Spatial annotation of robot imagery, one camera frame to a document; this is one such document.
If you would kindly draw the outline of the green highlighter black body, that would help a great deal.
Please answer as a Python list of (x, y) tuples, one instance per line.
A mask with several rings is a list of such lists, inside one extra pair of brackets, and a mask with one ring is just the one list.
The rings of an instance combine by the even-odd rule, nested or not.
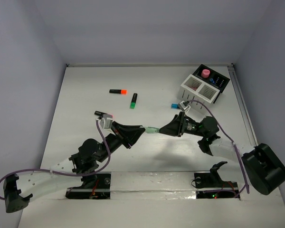
[(137, 96), (138, 96), (137, 93), (134, 93), (133, 96), (132, 96), (132, 100), (131, 100), (131, 103), (130, 103), (130, 108), (131, 109), (135, 108), (136, 101), (137, 101)]

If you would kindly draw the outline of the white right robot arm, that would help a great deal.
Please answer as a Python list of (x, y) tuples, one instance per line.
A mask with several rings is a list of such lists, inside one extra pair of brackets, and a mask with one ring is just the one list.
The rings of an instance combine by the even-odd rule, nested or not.
[(181, 137), (185, 133), (200, 136), (198, 145), (203, 153), (238, 162), (244, 172), (244, 180), (263, 195), (269, 195), (285, 182), (285, 166), (267, 144), (237, 145), (231, 137), (223, 139), (218, 136), (219, 127), (212, 116), (196, 122), (181, 111), (159, 132), (175, 137)]

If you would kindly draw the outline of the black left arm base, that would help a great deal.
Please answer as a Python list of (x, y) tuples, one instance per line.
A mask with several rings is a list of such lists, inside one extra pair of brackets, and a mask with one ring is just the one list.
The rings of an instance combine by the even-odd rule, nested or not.
[(83, 184), (66, 190), (65, 197), (70, 200), (108, 200), (111, 197), (111, 173), (97, 173), (83, 177)]

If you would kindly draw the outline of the orange highlighter black body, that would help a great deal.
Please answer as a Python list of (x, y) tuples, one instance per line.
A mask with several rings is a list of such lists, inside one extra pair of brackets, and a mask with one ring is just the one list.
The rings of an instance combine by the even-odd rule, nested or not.
[(127, 90), (125, 90), (125, 89), (110, 89), (109, 93), (125, 95), (125, 94), (127, 94)]

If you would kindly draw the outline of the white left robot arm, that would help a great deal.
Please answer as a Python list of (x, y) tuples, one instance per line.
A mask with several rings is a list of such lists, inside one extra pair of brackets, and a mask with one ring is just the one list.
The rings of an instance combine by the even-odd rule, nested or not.
[(104, 170), (111, 155), (119, 147), (130, 149), (145, 132), (141, 125), (122, 125), (113, 122), (112, 132), (104, 136), (100, 119), (95, 121), (102, 142), (87, 139), (78, 152), (48, 169), (23, 169), (3, 178), (3, 193), (7, 213), (20, 211), (31, 201), (71, 187), (95, 184), (96, 174)]

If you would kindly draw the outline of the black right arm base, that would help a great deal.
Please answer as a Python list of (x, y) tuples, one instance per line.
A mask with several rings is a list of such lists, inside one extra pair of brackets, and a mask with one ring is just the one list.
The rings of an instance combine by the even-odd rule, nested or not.
[(203, 188), (223, 188), (223, 187), (233, 187), (238, 189), (238, 184), (232, 181), (223, 181), (218, 174), (218, 170), (221, 166), (227, 164), (227, 161), (221, 161), (214, 164), (209, 171), (197, 171), (194, 172), (194, 178), (191, 182), (192, 186), (197, 189)]

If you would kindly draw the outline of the green folding marker pen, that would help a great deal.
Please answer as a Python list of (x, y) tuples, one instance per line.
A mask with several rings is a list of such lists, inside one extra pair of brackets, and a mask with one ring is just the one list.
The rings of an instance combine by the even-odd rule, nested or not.
[(159, 133), (159, 128), (155, 127), (145, 127), (146, 133)]

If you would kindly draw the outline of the pink highlighter black body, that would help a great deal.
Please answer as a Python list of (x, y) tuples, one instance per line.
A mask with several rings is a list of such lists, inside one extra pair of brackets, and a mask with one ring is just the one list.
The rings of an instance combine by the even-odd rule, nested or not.
[(107, 114), (107, 113), (100, 112), (100, 111), (95, 111), (94, 115), (97, 116), (98, 119), (101, 119), (101, 118), (113, 118), (113, 116), (111, 114)]

